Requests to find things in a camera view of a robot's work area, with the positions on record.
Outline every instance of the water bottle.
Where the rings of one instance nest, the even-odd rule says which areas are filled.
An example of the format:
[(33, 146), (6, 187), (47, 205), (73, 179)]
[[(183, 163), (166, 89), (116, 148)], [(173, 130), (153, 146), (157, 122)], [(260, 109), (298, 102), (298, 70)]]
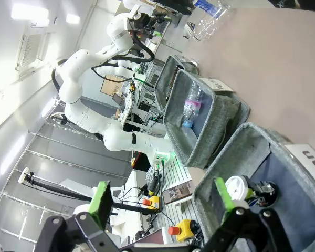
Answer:
[(206, 12), (194, 28), (196, 40), (210, 38), (232, 15), (231, 7), (224, 0), (215, 0), (215, 4), (207, 0), (197, 0), (195, 6)]
[(184, 122), (183, 126), (191, 128), (195, 118), (198, 116), (198, 113), (201, 108), (201, 97), (203, 91), (201, 88), (193, 81), (191, 89), (189, 91), (188, 97), (185, 100), (183, 108)]

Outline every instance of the purple bottle label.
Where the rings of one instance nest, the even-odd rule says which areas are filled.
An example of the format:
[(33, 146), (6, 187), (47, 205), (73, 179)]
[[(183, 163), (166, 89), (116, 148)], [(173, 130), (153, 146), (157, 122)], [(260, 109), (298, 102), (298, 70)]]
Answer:
[(199, 101), (186, 100), (184, 103), (184, 109), (189, 109), (198, 112), (201, 108), (201, 103)]
[(208, 14), (215, 18), (219, 18), (223, 12), (222, 8), (216, 7), (215, 5), (209, 3), (206, 0), (198, 0), (195, 3), (195, 6), (204, 10), (205, 12), (207, 12)]

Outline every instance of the beige table surface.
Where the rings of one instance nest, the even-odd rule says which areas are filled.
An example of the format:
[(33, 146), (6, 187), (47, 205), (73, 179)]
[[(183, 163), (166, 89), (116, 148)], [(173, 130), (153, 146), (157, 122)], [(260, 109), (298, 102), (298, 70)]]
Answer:
[(315, 149), (315, 12), (238, 9), (184, 55), (250, 105), (249, 121)]

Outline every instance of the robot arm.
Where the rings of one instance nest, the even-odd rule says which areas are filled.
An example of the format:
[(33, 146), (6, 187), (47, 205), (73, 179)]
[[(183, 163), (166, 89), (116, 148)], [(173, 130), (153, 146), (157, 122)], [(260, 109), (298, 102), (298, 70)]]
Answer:
[[(89, 68), (108, 62), (114, 56), (129, 50), (133, 46), (133, 40), (128, 32), (130, 30), (128, 27), (131, 27), (129, 25), (129, 15), (131, 14), (119, 14), (108, 25), (107, 33), (113, 41), (111, 45), (104, 47), (96, 54), (83, 49), (79, 50), (63, 64), (59, 71), (63, 79), (59, 96), (66, 103), (66, 117), (71, 122), (91, 133), (102, 134), (107, 149), (110, 151), (139, 151), (145, 153), (152, 164), (156, 152), (170, 153), (172, 146), (169, 140), (156, 138), (140, 132), (124, 132), (120, 122), (96, 113), (80, 101), (82, 87), (78, 84), (79, 77)], [(124, 67), (111, 68), (102, 67), (102, 69), (105, 69), (110, 74), (128, 76), (129, 78), (133, 77), (133, 72)], [(139, 76), (136, 73), (135, 77), (142, 79), (144, 75)]]

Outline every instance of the screw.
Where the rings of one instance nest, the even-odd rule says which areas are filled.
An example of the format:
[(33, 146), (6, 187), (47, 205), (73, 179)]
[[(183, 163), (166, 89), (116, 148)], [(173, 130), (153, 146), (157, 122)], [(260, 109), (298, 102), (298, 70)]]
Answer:
[(241, 209), (241, 208), (239, 208), (239, 209), (236, 210), (236, 214), (237, 214), (237, 215), (243, 215), (244, 212), (245, 212), (244, 209)]
[(271, 212), (269, 210), (266, 210), (263, 212), (262, 215), (264, 215), (265, 217), (269, 217), (269, 216), (271, 216)]

